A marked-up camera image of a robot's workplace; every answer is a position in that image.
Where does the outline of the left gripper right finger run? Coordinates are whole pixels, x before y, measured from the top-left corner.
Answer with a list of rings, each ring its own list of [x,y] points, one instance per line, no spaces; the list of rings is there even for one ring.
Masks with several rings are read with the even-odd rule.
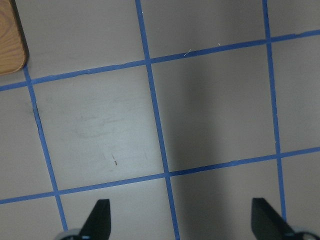
[[[251,230],[257,240],[289,240],[292,228],[264,198],[251,202]]]

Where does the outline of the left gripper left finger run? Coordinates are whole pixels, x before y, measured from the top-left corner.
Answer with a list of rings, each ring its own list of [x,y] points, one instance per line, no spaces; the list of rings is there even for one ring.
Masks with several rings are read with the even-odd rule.
[[[108,240],[111,235],[111,207],[109,199],[99,199],[82,226],[81,240]]]

